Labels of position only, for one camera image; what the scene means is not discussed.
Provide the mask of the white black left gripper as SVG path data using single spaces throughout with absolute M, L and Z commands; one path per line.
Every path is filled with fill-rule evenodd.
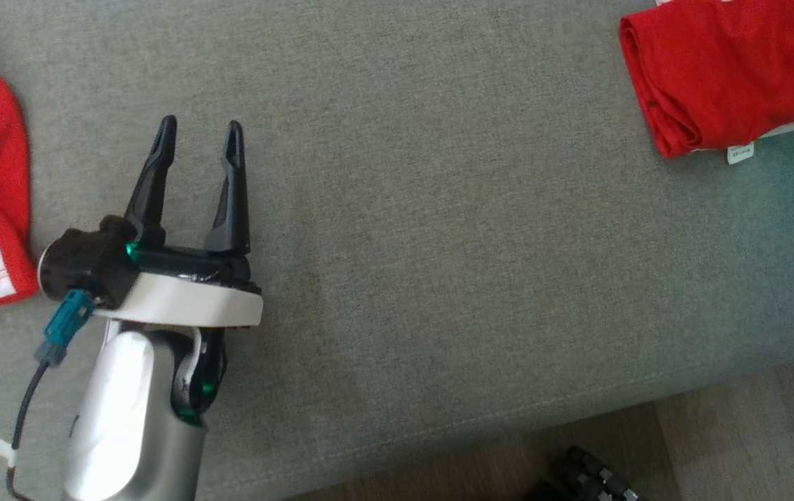
M 236 120 L 228 125 L 221 155 L 225 177 L 205 250 L 161 246 L 166 238 L 161 216 L 176 134 L 177 118 L 162 118 L 125 210 L 125 218 L 138 231 L 139 244 L 127 245 L 127 254 L 140 269 L 138 279 L 119 308 L 95 314 L 161 326 L 259 326 L 264 302 L 244 256 L 251 251 L 251 239 L 243 127 Z

